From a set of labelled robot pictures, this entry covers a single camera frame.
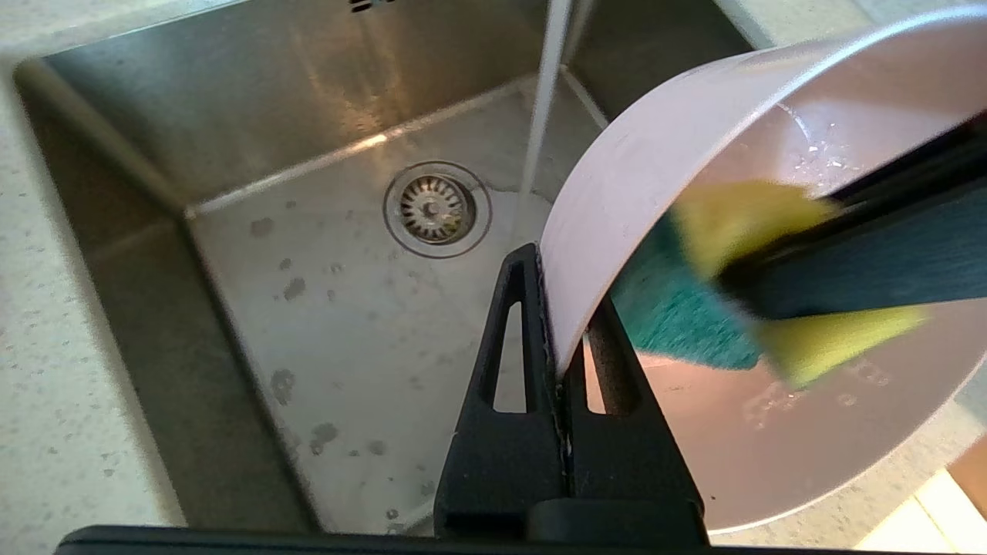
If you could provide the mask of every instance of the sink drain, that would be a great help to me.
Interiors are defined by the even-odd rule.
[[[480,179],[450,162],[421,162],[395,176],[384,198],[388,231],[429,258],[459,256],[480,242],[491,222]]]
[[[405,228],[433,245],[462,239],[473,227],[475,210],[473,196],[444,176],[421,176],[407,184],[401,195]]]

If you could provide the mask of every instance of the countertop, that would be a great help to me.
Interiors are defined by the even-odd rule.
[[[0,551],[50,553],[95,523],[181,525],[181,509],[14,92],[14,65],[230,0],[0,0]],[[720,0],[757,46],[957,3]],[[851,485],[716,543],[850,547],[984,431],[978,374]]]

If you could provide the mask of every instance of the green scouring pad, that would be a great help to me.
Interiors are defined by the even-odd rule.
[[[706,366],[749,369],[761,350],[682,252],[671,213],[651,228],[610,290],[635,349]]]

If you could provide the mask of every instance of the sponge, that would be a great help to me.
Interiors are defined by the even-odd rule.
[[[621,270],[610,298],[638,351],[749,369],[761,349],[709,283],[696,277],[667,215]]]
[[[789,320],[743,316],[716,289],[732,260],[803,231],[838,205],[764,181],[686,189],[621,271],[611,297],[635,349],[717,368],[752,367],[762,352],[792,387],[917,327],[919,307]]]

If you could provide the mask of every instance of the stainless steel sink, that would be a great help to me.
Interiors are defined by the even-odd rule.
[[[606,118],[748,48],[709,2],[589,8],[525,239]],[[252,0],[18,67],[191,526],[427,516],[510,239],[545,13]],[[521,410],[503,381],[498,407]]]

